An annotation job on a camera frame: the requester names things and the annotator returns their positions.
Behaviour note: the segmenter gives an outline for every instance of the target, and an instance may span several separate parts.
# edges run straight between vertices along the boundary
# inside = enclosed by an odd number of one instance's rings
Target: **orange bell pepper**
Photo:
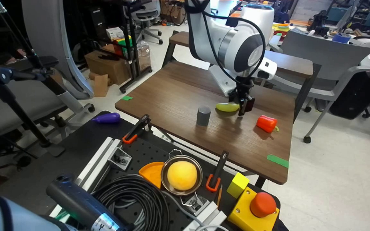
[[[258,118],[257,126],[266,131],[267,133],[272,133],[278,123],[277,119],[261,115]]]

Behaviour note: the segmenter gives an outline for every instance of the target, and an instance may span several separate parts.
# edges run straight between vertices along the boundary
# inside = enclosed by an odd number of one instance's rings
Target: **metal bowl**
[[[193,165],[195,165],[195,167],[197,168],[197,182],[195,183],[194,187],[192,187],[189,190],[186,190],[186,191],[177,190],[169,184],[168,169],[173,163],[175,163],[177,161],[188,161],[188,162],[192,163]],[[199,165],[199,163],[194,158],[191,158],[191,157],[186,156],[186,155],[177,155],[177,156],[173,156],[173,157],[169,158],[163,164],[162,171],[161,171],[161,182],[162,182],[163,186],[170,193],[175,194],[177,196],[185,196],[185,195],[188,195],[188,194],[191,194],[191,193],[195,192],[199,188],[199,186],[201,186],[202,177],[203,177],[203,173],[202,173],[201,165]]]

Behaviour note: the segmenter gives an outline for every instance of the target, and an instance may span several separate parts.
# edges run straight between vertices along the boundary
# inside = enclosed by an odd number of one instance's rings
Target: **wall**
[[[327,10],[331,2],[332,0],[298,0],[291,19],[308,22],[321,10]]]

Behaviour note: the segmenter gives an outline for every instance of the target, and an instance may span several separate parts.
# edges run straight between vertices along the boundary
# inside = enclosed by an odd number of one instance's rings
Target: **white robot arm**
[[[276,64],[263,58],[272,30],[273,8],[256,4],[244,6],[238,25],[232,28],[212,19],[223,17],[210,15],[209,0],[187,0],[185,3],[191,54],[222,69],[214,78],[229,96],[229,101],[240,104],[239,115],[251,111],[254,103],[254,98],[249,96],[253,87],[251,77],[271,79],[276,73]],[[229,86],[223,88],[223,78],[235,82],[229,84],[231,90]]]

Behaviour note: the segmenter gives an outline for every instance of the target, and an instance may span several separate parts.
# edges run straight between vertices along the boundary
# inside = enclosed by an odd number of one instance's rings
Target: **blue tape roll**
[[[342,34],[342,33],[338,33],[336,34],[333,38],[332,38],[332,41],[337,41],[337,42],[341,42],[341,43],[348,43],[348,41],[351,39],[352,37],[350,35],[347,35],[347,34]]]

